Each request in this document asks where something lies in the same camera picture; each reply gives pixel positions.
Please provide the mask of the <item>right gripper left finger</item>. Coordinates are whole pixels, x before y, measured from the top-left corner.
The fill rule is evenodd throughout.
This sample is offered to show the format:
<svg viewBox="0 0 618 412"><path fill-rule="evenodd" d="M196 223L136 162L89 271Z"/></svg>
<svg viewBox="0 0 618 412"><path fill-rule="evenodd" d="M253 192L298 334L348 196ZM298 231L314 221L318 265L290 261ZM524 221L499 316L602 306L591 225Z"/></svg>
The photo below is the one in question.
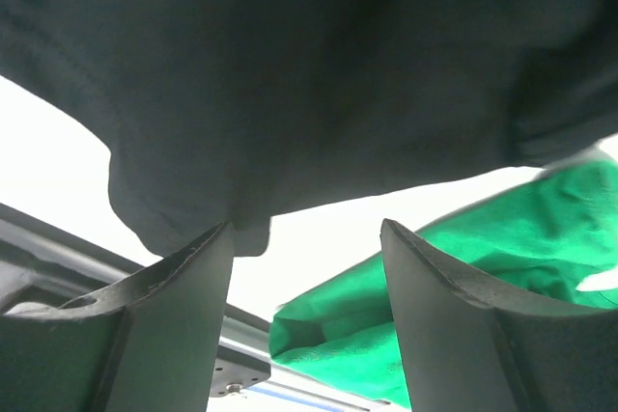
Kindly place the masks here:
<svg viewBox="0 0 618 412"><path fill-rule="evenodd" d="M231 278L220 225L120 282L1 319L5 411L203 411Z"/></svg>

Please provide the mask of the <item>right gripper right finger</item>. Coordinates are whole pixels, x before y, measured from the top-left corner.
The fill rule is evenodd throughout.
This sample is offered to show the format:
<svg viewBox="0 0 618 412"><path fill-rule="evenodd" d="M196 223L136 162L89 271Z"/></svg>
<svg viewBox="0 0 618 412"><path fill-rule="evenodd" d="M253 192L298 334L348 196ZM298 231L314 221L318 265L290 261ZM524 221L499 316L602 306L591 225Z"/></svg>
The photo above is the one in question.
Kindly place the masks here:
<svg viewBox="0 0 618 412"><path fill-rule="evenodd" d="M510 285L392 220L380 238L414 410L616 409L615 311Z"/></svg>

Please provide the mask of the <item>black printed t shirt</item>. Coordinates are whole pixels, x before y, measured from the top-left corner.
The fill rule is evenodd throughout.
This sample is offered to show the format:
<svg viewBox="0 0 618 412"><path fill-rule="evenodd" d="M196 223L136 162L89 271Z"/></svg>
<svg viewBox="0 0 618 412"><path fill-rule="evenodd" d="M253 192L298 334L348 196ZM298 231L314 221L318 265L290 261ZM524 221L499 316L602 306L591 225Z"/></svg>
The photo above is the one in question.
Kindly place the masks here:
<svg viewBox="0 0 618 412"><path fill-rule="evenodd" d="M1 0L1 73L110 150L152 253L617 131L617 0Z"/></svg>

